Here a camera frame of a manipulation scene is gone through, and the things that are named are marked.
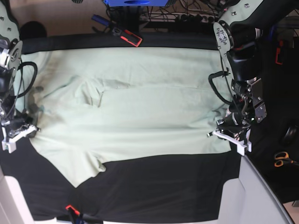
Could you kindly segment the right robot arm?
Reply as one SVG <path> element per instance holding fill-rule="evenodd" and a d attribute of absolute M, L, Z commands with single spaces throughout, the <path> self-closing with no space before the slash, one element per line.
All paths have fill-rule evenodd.
<path fill-rule="evenodd" d="M 0 127 L 3 140 L 2 149 L 9 153 L 17 149 L 16 143 L 21 138 L 31 136 L 40 131 L 33 124 L 33 118 L 28 110 L 20 112 L 16 108 L 19 98 L 24 98 L 32 88 L 37 76 L 37 65 L 34 62 L 21 60 L 23 41 L 20 39 L 19 25 L 11 12 L 8 0 L 0 2 Z M 28 87 L 21 92 L 23 77 L 17 92 L 14 91 L 15 76 L 18 71 L 23 74 L 23 68 L 31 66 L 33 76 Z"/>

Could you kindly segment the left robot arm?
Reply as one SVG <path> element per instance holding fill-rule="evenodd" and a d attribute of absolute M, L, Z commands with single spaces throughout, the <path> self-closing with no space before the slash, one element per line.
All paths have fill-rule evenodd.
<path fill-rule="evenodd" d="M 251 125 L 262 122 L 267 116 L 260 77 L 262 47 L 259 39 L 298 3 L 297 0 L 230 0 L 213 25 L 222 70 L 211 74 L 208 81 L 220 96 L 213 79 L 232 76 L 232 81 L 227 83 L 232 100 L 220 97 L 230 108 L 208 136 L 215 135 L 235 144 L 242 156 L 252 150 Z"/>

